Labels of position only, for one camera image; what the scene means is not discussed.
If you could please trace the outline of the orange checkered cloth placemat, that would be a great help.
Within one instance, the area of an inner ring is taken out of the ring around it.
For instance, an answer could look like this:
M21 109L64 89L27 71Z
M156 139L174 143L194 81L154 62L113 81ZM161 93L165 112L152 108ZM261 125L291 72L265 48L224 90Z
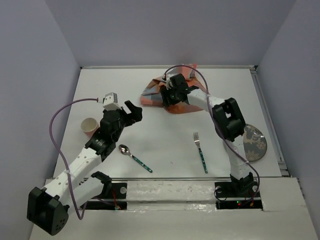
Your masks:
M189 87L197 86L205 93L207 91L205 86L196 77L196 68L196 64L173 66L166 72L166 74L182 74ZM180 102L176 105L170 106L169 108L165 108L160 93L161 86L165 86L161 76L152 79L152 81L146 86L140 95L141 105L147 107L161 107L171 114L194 113L202 110L200 107L186 104L184 102Z

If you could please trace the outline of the pink paper cup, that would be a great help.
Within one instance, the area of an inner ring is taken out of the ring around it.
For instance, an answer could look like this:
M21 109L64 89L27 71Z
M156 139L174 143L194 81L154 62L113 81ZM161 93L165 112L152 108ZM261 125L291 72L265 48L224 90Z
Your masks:
M99 123L95 118L88 117L81 122L80 128L87 137L91 138L99 128Z

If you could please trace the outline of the spoon with teal handle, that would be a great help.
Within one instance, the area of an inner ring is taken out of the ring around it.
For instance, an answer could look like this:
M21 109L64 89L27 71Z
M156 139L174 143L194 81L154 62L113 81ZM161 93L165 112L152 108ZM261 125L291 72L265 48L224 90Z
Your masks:
M142 166L149 173L153 173L153 170L150 167L148 167L145 163L143 163L140 159L138 159L136 156L134 156L126 145L120 144L118 146L118 149L123 155L131 157L134 161L136 161L140 166Z

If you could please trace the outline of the fork with teal handle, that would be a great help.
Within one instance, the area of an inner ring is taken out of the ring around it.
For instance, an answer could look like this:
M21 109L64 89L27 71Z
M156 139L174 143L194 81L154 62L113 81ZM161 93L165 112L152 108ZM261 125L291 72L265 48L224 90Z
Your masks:
M199 156L200 156L200 159L201 159L201 163L202 163L202 166L203 166L203 170L204 170L204 172L206 174L208 174L208 169L207 169L205 158L204 158L204 155L203 155L203 152L202 152L202 149L201 149L198 132L194 132L193 133L193 140L194 140L195 145L197 146L197 149L198 149L198 152L199 152Z

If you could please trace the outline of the dark plate with deer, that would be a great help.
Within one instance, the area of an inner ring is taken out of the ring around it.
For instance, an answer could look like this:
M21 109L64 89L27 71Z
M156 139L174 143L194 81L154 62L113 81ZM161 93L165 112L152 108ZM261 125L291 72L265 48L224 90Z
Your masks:
M243 134L243 148L245 157L249 162L261 160L268 149L265 135L255 126L246 124Z

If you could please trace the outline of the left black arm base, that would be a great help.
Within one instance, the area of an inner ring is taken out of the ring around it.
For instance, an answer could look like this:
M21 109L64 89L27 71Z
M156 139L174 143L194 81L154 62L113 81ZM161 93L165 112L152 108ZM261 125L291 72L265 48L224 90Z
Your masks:
M127 183L113 182L111 187L87 202L86 210L121 211L127 209Z

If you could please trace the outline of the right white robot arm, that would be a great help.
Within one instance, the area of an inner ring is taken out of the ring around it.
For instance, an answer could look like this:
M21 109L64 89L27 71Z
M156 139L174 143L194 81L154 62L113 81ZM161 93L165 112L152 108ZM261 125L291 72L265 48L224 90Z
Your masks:
M246 122L234 98L222 99L201 90L197 86L189 86L185 77L179 73L171 77L162 76L164 86L160 94L166 108L178 103L196 106L209 113L217 135L226 146L230 163L230 181L224 182L220 192L232 197L243 197L239 208L251 204L259 193L260 176L250 162L239 154L234 145L236 138L245 133Z

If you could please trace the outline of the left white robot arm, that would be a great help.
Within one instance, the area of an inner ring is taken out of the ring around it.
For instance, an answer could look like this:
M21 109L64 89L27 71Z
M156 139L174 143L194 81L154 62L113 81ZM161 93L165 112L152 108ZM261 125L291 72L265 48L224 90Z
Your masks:
M27 219L51 236L57 235L66 225L69 215L95 197L110 194L112 179L96 171L88 179L86 175L100 165L116 148L124 128L143 118L142 108L129 100L125 105L130 113L115 102L103 103L103 117L99 128L84 145L71 164L42 188L34 187L28 194Z

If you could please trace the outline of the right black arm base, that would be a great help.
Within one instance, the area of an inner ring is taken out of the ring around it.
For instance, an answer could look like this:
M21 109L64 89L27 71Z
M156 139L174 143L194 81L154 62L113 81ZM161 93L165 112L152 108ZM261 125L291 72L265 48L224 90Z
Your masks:
M214 183L213 195L218 210L263 209L260 192L256 193L256 182L239 192L236 192L231 186L231 181Z

